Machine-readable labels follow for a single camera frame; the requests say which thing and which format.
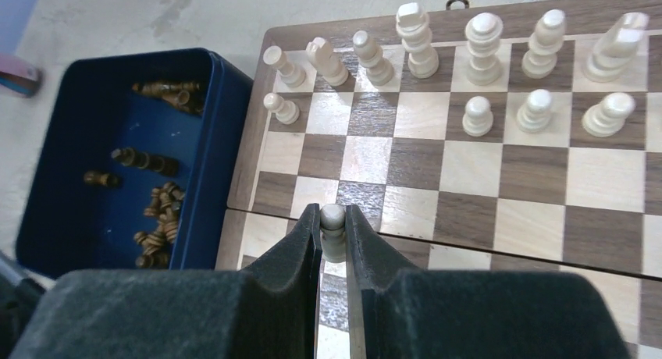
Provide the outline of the light chess knight piece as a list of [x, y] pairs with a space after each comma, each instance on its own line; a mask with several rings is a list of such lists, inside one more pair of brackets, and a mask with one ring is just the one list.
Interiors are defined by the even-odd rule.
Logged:
[[333, 87], [347, 81], [349, 71], [334, 52], [332, 44], [323, 37], [315, 37], [305, 49], [308, 61]]

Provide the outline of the light pawn column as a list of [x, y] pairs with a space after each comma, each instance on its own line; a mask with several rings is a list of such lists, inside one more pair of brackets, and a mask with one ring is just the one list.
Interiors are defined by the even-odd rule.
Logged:
[[276, 119], [285, 125], [295, 123], [300, 115], [299, 107], [277, 93], [268, 93], [263, 98], [265, 108], [276, 115]]

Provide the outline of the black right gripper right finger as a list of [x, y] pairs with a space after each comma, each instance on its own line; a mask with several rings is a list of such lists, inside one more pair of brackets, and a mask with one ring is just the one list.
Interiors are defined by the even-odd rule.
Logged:
[[427, 270], [345, 208], [353, 358], [627, 358], [599, 291], [567, 272]]

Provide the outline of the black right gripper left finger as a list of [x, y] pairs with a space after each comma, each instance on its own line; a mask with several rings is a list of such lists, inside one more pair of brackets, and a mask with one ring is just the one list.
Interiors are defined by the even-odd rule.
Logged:
[[81, 270], [39, 300], [13, 358], [313, 358], [320, 207], [239, 271]]

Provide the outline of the light pawn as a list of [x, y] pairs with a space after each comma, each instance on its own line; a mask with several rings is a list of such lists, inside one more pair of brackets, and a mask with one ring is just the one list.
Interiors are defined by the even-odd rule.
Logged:
[[325, 204], [320, 215], [322, 256], [328, 262], [345, 262], [345, 207], [340, 204]]

